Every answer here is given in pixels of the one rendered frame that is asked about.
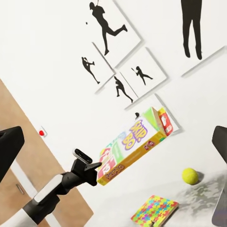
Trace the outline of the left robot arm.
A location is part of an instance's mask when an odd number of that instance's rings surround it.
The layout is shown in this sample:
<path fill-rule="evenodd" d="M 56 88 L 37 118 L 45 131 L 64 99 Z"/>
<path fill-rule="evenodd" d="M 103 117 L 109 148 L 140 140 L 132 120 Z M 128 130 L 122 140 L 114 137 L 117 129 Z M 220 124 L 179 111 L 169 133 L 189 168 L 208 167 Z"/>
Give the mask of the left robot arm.
<path fill-rule="evenodd" d="M 80 151 L 72 150 L 77 159 L 72 164 L 70 172 L 57 175 L 44 186 L 37 195 L 0 227 L 37 227 L 43 219 L 55 210 L 59 202 L 58 195 L 66 195 L 72 188 L 88 183 L 96 186 L 98 183 L 97 169 L 103 163 L 92 163 L 93 159 Z"/>

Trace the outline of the jigsaw puzzle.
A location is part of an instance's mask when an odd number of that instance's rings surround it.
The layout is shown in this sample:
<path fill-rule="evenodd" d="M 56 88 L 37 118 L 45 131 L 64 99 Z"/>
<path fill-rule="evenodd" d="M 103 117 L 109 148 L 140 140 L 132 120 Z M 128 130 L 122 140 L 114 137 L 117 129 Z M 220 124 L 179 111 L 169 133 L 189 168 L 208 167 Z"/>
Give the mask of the jigsaw puzzle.
<path fill-rule="evenodd" d="M 152 195 L 131 220 L 140 227 L 161 227 L 178 206 L 178 202 Z"/>

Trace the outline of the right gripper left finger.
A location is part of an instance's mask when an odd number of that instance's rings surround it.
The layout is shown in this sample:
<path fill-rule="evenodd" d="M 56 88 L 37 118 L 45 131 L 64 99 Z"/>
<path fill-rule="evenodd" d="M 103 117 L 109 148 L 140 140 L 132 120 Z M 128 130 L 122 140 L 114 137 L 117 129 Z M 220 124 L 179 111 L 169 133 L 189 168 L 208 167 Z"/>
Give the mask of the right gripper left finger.
<path fill-rule="evenodd" d="M 20 126 L 0 131 L 0 182 L 25 143 Z"/>

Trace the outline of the board game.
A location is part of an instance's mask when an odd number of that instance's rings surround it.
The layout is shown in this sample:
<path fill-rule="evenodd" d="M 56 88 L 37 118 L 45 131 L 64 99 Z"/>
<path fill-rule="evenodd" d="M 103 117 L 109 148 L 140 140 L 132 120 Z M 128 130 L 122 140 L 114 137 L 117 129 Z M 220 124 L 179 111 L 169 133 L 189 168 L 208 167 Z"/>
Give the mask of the board game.
<path fill-rule="evenodd" d="M 166 107 L 150 107 L 100 152 L 97 183 L 105 185 L 174 132 Z M 162 117 L 166 120 L 163 124 Z"/>

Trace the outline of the tennis ball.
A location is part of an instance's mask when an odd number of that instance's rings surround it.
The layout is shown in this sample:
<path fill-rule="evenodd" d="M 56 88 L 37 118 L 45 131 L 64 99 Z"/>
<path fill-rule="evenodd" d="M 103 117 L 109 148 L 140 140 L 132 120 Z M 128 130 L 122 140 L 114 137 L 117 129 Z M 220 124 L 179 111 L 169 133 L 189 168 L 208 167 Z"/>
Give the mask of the tennis ball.
<path fill-rule="evenodd" d="M 182 180 L 184 180 L 187 184 L 193 185 L 198 182 L 198 173 L 193 168 L 187 168 L 182 173 Z"/>

